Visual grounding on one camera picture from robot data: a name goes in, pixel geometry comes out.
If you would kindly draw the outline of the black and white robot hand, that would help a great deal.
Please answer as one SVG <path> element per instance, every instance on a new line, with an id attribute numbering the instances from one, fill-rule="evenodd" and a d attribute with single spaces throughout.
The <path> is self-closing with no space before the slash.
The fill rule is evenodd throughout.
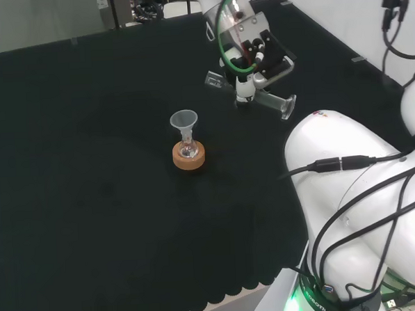
<path id="1" fill-rule="evenodd" d="M 294 68 L 295 62 L 279 45 L 268 29 L 254 38 L 242 39 L 236 29 L 224 32 L 218 39 L 220 67 L 235 92 L 240 105 L 253 102 L 261 93 L 269 95 L 270 87 Z"/>

